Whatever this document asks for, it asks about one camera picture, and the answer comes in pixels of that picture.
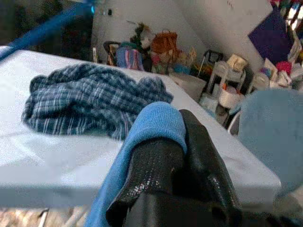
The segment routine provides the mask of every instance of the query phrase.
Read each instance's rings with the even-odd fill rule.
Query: blue towel
[[[303,94],[254,92],[241,104],[238,139],[281,180],[283,196],[303,184]]]
[[[85,227],[107,227],[106,210],[123,187],[133,148],[142,141],[165,137],[180,144],[184,152],[186,129],[181,113],[168,103],[156,102],[146,106],[135,120],[121,151],[107,174],[91,207]]]

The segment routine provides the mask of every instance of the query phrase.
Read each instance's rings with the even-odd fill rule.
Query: plaid shirt
[[[37,76],[30,92],[22,121],[36,132],[79,135],[98,129],[115,139],[127,136],[145,106],[173,99],[160,78],[136,83],[121,71],[89,63]]]

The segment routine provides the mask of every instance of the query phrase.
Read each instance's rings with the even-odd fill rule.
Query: basket
[[[173,60],[177,59],[177,36],[177,33],[170,31],[156,34],[156,37],[151,44],[151,51],[161,54],[169,53],[169,51],[172,50]]]

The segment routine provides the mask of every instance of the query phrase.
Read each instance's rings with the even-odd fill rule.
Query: white table
[[[39,74],[82,61],[19,51],[0,62],[0,207],[90,204],[122,142],[97,136],[49,136],[20,122],[29,83]],[[155,74],[122,70],[135,80]],[[271,204],[280,181],[169,77],[172,104],[190,110],[208,129],[242,204]]]

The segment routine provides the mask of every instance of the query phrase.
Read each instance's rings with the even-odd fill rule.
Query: chair
[[[103,43],[103,47],[105,51],[107,52],[107,65],[116,66],[117,65],[117,59],[116,59],[116,49],[117,46],[119,46],[120,42],[115,41],[106,41]]]
[[[303,94],[294,90],[252,93],[228,128],[281,180],[279,196],[303,184]]]

